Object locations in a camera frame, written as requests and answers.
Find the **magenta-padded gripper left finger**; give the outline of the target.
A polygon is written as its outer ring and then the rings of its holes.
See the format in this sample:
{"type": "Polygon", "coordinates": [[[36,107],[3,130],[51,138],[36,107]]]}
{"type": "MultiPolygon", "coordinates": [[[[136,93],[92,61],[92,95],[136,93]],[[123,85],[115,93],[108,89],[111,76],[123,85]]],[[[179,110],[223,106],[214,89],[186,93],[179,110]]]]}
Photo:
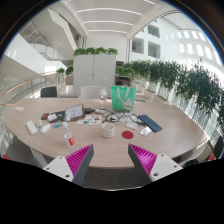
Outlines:
{"type": "Polygon", "coordinates": [[[82,186],[87,169],[94,155],[93,145],[85,146],[70,155],[58,156],[44,167],[56,176],[82,186]]]}

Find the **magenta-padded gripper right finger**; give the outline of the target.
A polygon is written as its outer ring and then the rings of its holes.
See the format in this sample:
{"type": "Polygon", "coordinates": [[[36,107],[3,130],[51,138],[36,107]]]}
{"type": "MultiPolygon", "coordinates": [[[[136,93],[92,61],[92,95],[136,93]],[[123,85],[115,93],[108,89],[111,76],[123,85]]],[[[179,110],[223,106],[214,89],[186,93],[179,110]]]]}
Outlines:
{"type": "Polygon", "coordinates": [[[134,144],[128,145],[128,154],[143,186],[182,169],[167,155],[156,155],[134,144]]]}

